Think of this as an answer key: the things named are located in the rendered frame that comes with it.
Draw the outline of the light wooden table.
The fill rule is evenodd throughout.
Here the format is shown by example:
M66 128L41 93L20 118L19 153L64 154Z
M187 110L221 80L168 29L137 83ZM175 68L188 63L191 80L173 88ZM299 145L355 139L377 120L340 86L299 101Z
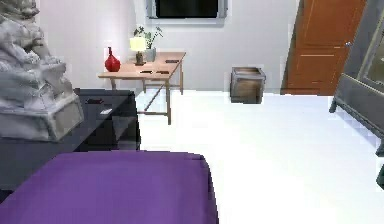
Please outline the light wooden table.
M138 114L163 115L167 117L168 124L171 124L171 89L178 87L180 93L184 93L183 59L185 56L185 52L158 52L154 62L147 62L143 66L136 66L134 62L129 61L122 64L118 72L103 72L99 74L98 77L101 79L109 79L113 90L116 90L117 80L141 81L143 91L146 91L148 87L157 87L155 95L143 111L138 111ZM180 62L165 63L165 60L180 60ZM140 71L143 70L151 70L153 73L140 73ZM156 74L157 71L169 71L170 74ZM165 90L166 95L166 111L149 111L150 106L162 89Z

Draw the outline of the wooden bin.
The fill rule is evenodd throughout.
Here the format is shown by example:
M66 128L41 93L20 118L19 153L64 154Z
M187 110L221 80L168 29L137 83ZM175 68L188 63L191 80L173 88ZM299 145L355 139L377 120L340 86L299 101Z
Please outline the wooden bin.
M260 104L266 74L258 67L233 67L230 81L232 103Z

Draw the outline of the potted green plant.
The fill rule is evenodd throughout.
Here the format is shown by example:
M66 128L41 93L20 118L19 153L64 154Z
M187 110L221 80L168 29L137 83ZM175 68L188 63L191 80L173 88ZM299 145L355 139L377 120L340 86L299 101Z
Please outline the potted green plant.
M135 37L144 37L146 42L145 56L148 62L154 62L156 59L156 47L154 42L158 36L163 36L162 29L156 27L154 32L146 31L143 26L139 26L134 30Z

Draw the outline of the yellow table lamp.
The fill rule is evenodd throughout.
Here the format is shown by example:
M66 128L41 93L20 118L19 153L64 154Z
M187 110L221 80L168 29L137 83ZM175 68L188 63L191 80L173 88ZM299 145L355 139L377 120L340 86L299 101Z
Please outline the yellow table lamp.
M136 52L136 66L143 66L144 59L142 53L146 50L146 40L144 37L132 37L130 39L130 49Z

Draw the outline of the red vase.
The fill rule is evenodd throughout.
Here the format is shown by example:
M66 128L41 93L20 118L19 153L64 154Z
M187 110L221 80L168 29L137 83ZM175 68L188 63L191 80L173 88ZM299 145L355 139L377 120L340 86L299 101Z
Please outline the red vase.
M113 55L112 48L108 48L108 57L104 63L105 68L108 72L118 72L120 70L121 63L120 61Z

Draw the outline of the black low cabinet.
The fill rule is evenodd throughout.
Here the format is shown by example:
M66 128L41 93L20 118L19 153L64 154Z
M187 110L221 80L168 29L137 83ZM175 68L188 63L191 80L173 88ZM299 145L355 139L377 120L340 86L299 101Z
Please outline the black low cabinet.
M58 142L0 138L0 190L12 191L61 153L138 150L141 136L135 93L131 90L79 89L84 121ZM102 104L87 104L102 99ZM112 109L109 114L101 111Z

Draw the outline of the purple bed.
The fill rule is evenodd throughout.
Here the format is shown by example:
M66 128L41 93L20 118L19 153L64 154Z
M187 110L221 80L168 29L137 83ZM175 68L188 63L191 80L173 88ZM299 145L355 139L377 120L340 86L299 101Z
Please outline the purple bed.
M219 224L199 154L61 154L0 203L0 224Z

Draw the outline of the orange room door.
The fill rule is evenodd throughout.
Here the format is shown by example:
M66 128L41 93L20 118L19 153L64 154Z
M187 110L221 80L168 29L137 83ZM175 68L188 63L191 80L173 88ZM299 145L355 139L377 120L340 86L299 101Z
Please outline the orange room door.
M280 92L335 93L368 0L299 0Z

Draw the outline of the grey stone statue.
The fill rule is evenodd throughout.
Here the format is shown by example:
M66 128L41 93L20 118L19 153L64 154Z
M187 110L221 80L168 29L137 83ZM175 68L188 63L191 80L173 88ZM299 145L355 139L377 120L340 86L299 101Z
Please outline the grey stone statue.
M0 137L58 141L83 109L36 23L35 0L0 0Z

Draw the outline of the grey glass cabinet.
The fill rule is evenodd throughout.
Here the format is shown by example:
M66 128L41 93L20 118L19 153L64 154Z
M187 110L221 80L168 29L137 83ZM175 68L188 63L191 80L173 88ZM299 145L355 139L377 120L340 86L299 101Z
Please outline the grey glass cabinet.
M384 157L384 0L367 1L329 112L337 107L381 140Z

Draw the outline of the wall television set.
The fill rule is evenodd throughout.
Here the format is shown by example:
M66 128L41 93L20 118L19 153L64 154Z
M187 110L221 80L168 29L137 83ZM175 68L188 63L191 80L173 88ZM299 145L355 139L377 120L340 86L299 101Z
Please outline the wall television set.
M228 0L146 0L150 19L225 18Z

